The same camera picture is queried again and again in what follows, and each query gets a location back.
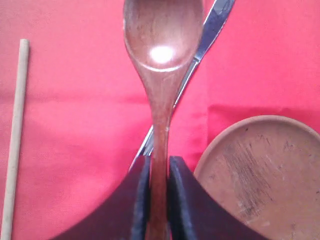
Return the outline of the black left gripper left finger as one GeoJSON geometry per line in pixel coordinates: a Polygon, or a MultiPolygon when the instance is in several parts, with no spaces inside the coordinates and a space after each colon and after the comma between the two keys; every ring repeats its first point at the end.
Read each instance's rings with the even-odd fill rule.
{"type": "Polygon", "coordinates": [[[115,191],[55,240],[143,240],[150,210],[150,161],[140,156],[115,191]]]}

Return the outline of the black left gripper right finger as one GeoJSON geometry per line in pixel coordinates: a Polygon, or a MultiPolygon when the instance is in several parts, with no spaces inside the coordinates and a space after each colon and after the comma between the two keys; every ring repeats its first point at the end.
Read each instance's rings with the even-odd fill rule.
{"type": "Polygon", "coordinates": [[[174,240],[265,239],[213,200],[180,156],[169,158],[167,196],[174,240]]]}

